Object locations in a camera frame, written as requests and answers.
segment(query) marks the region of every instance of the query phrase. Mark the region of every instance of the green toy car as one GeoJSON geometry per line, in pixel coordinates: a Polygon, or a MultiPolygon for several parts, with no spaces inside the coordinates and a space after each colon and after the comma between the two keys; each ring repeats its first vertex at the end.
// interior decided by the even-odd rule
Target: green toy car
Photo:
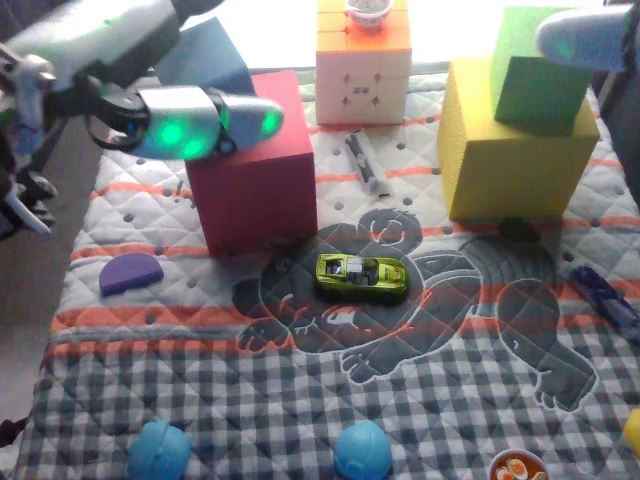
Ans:
{"type": "Polygon", "coordinates": [[[328,293],[367,294],[380,300],[400,300],[409,290],[409,273],[393,258],[323,254],[316,263],[316,281],[328,293]]]}

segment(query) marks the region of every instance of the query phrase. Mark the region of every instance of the white bowl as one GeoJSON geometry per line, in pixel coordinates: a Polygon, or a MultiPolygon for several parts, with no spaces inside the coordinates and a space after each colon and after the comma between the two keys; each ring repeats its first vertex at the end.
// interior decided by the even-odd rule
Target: white bowl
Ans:
{"type": "Polygon", "coordinates": [[[363,28],[378,28],[382,25],[382,22],[391,12],[393,7],[393,0],[378,0],[383,5],[381,9],[373,10],[371,12],[367,10],[361,10],[358,8],[358,2],[362,0],[347,0],[347,13],[353,19],[355,23],[363,28]]]}
{"type": "Polygon", "coordinates": [[[527,457],[529,460],[537,463],[542,466],[542,470],[547,474],[547,480],[551,480],[551,476],[549,475],[549,470],[547,470],[547,466],[544,464],[542,459],[538,457],[536,454],[527,452],[526,450],[520,450],[517,448],[509,448],[507,450],[503,450],[491,460],[491,465],[489,465],[489,472],[487,473],[487,478],[489,480],[494,480],[494,477],[491,476],[494,469],[497,470],[497,466],[499,463],[506,463],[505,460],[511,455],[521,455],[523,457],[527,457]]]}

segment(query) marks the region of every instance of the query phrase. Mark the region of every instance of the orange cube face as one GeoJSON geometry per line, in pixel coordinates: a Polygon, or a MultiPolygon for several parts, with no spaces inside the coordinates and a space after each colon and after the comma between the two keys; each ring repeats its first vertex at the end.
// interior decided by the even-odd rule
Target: orange cube face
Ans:
{"type": "Polygon", "coordinates": [[[411,72],[407,0],[379,29],[346,13],[346,0],[317,0],[316,109],[321,124],[402,122],[411,72]]]}

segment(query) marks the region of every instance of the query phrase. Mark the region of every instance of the blue sphere toy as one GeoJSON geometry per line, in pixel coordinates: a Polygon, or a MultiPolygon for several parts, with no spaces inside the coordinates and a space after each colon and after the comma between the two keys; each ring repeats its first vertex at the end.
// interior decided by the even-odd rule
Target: blue sphere toy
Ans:
{"type": "Polygon", "coordinates": [[[187,471],[191,442],[164,420],[148,422],[131,444],[127,474],[133,480],[178,480],[187,471]]]}
{"type": "Polygon", "coordinates": [[[391,444],[370,420],[347,428],[336,442],[333,467],[349,480],[380,480],[391,470],[391,444]]]}

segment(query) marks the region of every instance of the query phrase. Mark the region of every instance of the red cube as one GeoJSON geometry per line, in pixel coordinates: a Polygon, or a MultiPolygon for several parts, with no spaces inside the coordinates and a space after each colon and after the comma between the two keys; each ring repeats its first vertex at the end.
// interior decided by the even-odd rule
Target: red cube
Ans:
{"type": "Polygon", "coordinates": [[[252,77],[256,94],[278,102],[281,131],[225,159],[187,163],[211,256],[318,231],[313,150],[295,72],[252,77]]]}

